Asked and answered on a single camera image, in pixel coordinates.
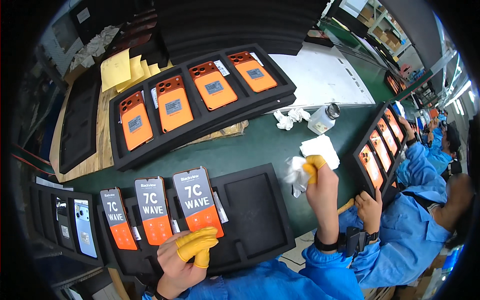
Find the light blue smartphone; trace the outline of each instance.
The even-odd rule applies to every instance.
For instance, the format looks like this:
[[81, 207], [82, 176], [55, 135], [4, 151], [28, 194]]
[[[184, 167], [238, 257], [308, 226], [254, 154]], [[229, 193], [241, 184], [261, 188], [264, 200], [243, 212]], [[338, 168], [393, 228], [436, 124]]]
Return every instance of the light blue smartphone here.
[[75, 199], [75, 223], [80, 251], [83, 254], [97, 258], [90, 227], [90, 212], [87, 200]]

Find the phone screen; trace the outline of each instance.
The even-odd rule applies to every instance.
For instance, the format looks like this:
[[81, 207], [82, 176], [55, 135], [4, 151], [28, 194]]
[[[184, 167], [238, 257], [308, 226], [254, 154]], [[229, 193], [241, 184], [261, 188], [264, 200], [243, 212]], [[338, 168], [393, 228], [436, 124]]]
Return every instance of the phone screen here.
[[117, 247], [125, 250], [137, 250], [137, 244], [133, 239], [132, 230], [123, 206], [120, 189], [102, 190], [100, 196]]

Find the worker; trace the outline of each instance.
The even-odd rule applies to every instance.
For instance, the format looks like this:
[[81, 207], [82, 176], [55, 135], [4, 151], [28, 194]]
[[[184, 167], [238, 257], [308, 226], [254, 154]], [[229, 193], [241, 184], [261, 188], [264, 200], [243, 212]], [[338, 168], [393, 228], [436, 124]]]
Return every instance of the worker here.
[[[458, 130], [450, 124], [442, 128], [437, 127], [438, 122], [430, 123], [431, 132], [428, 134], [428, 142], [432, 145], [424, 145], [424, 153], [427, 160], [433, 165], [437, 173], [442, 174], [448, 167], [448, 164], [456, 157], [460, 147], [460, 137]], [[401, 189], [410, 186], [410, 171], [408, 165], [410, 160], [404, 160], [395, 170], [398, 183], [402, 185]]]
[[[338, 177], [321, 156], [308, 156], [304, 169], [312, 176], [306, 195], [319, 222], [316, 239], [332, 246], [339, 235]], [[183, 231], [160, 245], [157, 255], [164, 274], [153, 299], [363, 299], [353, 271], [347, 268], [351, 257], [345, 258], [337, 250], [320, 251], [315, 244], [303, 250], [305, 268], [299, 273], [273, 259], [205, 278], [209, 248], [218, 243], [216, 232], [213, 227]], [[193, 256], [194, 263], [187, 263]], [[143, 299], [150, 299], [148, 294], [154, 291], [146, 290]]]
[[411, 186], [398, 193], [382, 211], [378, 188], [375, 200], [366, 192], [355, 197], [355, 206], [339, 216], [340, 232], [347, 226], [379, 230], [378, 241], [365, 246], [350, 268], [361, 288], [406, 285], [414, 281], [432, 263], [440, 250], [457, 247], [465, 241], [472, 220], [473, 187], [470, 177], [456, 174], [445, 181], [424, 155], [424, 147], [415, 142], [407, 128]]

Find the barcode sticker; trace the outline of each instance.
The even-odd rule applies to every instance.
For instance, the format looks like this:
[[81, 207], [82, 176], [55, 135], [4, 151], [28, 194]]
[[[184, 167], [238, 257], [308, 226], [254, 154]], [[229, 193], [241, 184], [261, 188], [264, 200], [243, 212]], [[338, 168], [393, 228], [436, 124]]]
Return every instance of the barcode sticker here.
[[138, 232], [137, 226], [132, 226], [132, 232], [133, 232], [133, 237], [135, 240], [141, 240], [142, 237], [140, 236], [140, 233]]
[[180, 99], [173, 100], [165, 104], [165, 110], [167, 111], [167, 115], [171, 115], [176, 113], [177, 111], [181, 110], [181, 103]]
[[88, 233], [80, 231], [80, 239], [82, 243], [90, 245], [90, 236], [88, 235]]
[[258, 61], [258, 63], [263, 67], [264, 64], [262, 64], [262, 62], [260, 61], [260, 58], [258, 58], [258, 56], [255, 54], [255, 52], [250, 52], [250, 55], [253, 56], [253, 58]]
[[153, 99], [153, 104], [155, 105], [155, 109], [158, 109], [158, 101], [156, 98], [156, 87], [150, 90], [150, 93], [152, 94], [152, 99]]
[[222, 222], [222, 224], [227, 223], [228, 222], [227, 214], [225, 213], [225, 210], [223, 210], [222, 203], [220, 202], [220, 198], [218, 197], [218, 194], [216, 192], [213, 192], [213, 202], [215, 203], [216, 211], [218, 212], [220, 221]]
[[139, 129], [141, 126], [142, 126], [142, 118], [140, 116], [136, 116], [132, 120], [128, 121], [128, 130], [130, 131], [130, 133]]
[[230, 72], [225, 68], [225, 66], [223, 65], [223, 63], [219, 60], [216, 60], [213, 62], [216, 67], [220, 70], [220, 72], [222, 73], [222, 75], [225, 77], [227, 75], [230, 74]]
[[179, 225], [177, 224], [177, 220], [172, 220], [171, 223], [172, 223], [172, 231], [173, 231], [173, 234], [179, 233], [179, 232], [180, 232], [180, 228], [179, 228]]
[[213, 94], [213, 93], [216, 93], [216, 92], [220, 92], [223, 90], [223, 86], [222, 84], [220, 83], [220, 81], [214, 81], [210, 84], [206, 84], [205, 85], [205, 88], [207, 89], [207, 92], [209, 95]]
[[247, 74], [250, 76], [250, 78], [252, 79], [257, 79], [257, 78], [261, 78], [264, 76], [264, 74], [262, 73], [262, 71], [260, 71], [260, 69], [253, 69], [253, 70], [248, 70], [247, 71]]
[[68, 227], [64, 226], [64, 225], [60, 225], [61, 227], [61, 233], [64, 237], [66, 238], [70, 238], [70, 233], [68, 233]]

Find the crumpled paper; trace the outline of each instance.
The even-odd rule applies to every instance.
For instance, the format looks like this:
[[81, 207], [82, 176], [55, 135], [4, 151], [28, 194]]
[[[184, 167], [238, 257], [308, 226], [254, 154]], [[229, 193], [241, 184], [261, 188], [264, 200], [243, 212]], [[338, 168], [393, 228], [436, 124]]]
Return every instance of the crumpled paper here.
[[288, 112], [288, 115], [283, 115], [280, 110], [277, 110], [273, 113], [276, 120], [278, 121], [277, 127], [279, 129], [290, 130], [293, 127], [294, 122], [301, 122], [303, 119], [306, 121], [310, 120], [310, 114], [303, 110], [303, 108], [293, 108]]
[[[300, 151], [304, 157], [309, 155], [321, 155], [327, 162], [328, 166], [334, 170], [340, 165], [340, 159], [333, 148], [330, 138], [324, 134], [318, 137], [302, 142]], [[307, 160], [303, 157], [294, 156], [286, 160], [287, 169], [284, 182], [291, 184], [293, 187], [293, 196], [298, 198], [300, 194], [307, 190], [308, 179], [310, 175], [303, 170], [303, 164]]]

